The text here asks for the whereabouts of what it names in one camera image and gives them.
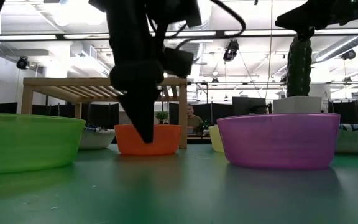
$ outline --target ceiling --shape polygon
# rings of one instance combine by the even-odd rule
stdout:
[[[6,0],[6,4],[0,13],[0,35],[7,34],[83,34],[89,32],[107,32],[106,20],[101,12],[87,6],[87,0],[71,0],[74,2],[71,8],[62,8],[59,4],[44,3],[54,0]],[[304,0],[259,0],[254,6],[254,1],[224,1],[231,9],[235,10],[246,22],[247,30],[275,30],[280,29],[274,25],[277,16],[296,8],[306,1]],[[204,17],[208,21],[204,30],[237,30],[240,25],[221,8],[212,5],[208,0],[199,1]],[[340,28],[342,30],[358,28],[358,21],[352,21],[345,26],[329,26],[328,28]],[[335,43],[340,43],[348,37],[317,36],[311,39],[313,53],[327,49]],[[207,41],[201,49],[201,57],[198,65],[193,66],[191,77],[195,81],[210,82],[214,77],[213,72],[218,72],[217,78],[220,82],[279,82],[283,75],[282,68],[287,64],[287,54],[292,37],[247,37],[238,38],[240,54],[227,64],[223,63],[224,49],[228,40]],[[47,49],[54,55],[60,55],[61,46],[71,45],[73,42],[10,42],[3,46],[9,49]],[[91,44],[98,51],[98,60],[107,67],[114,66],[114,59],[107,40],[83,41],[82,44]],[[352,80],[357,81],[358,75],[358,46],[354,47],[357,56],[354,60],[343,61],[337,57],[322,63],[313,65],[312,81],[342,81],[346,75],[353,75]],[[99,76],[100,74],[86,68],[73,65],[78,76]],[[257,85],[263,89],[267,98],[277,97],[281,90],[279,86],[271,85],[266,91],[266,85]],[[202,86],[191,89],[198,90],[197,97]],[[217,89],[210,95],[215,99],[224,95],[249,95],[258,96],[254,86],[211,86],[209,89]],[[332,86],[335,89],[336,98],[343,98],[345,92],[358,92],[355,88],[341,89],[342,86]]]

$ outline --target computer monitor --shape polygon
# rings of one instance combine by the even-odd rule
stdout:
[[[249,114],[266,114],[266,99],[251,97],[233,97],[234,116]]]

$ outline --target white pot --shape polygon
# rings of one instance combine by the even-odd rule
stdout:
[[[103,131],[82,132],[80,149],[104,149],[107,148],[112,140],[116,137],[116,133],[112,129]]]
[[[273,101],[274,113],[320,113],[321,97],[291,96]]]

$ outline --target green cactus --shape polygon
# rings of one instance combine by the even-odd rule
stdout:
[[[310,39],[293,39],[288,53],[287,97],[309,95],[312,51],[310,45]]]

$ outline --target green bowl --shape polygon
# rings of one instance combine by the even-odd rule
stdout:
[[[80,119],[0,114],[0,173],[72,163],[84,126]]]

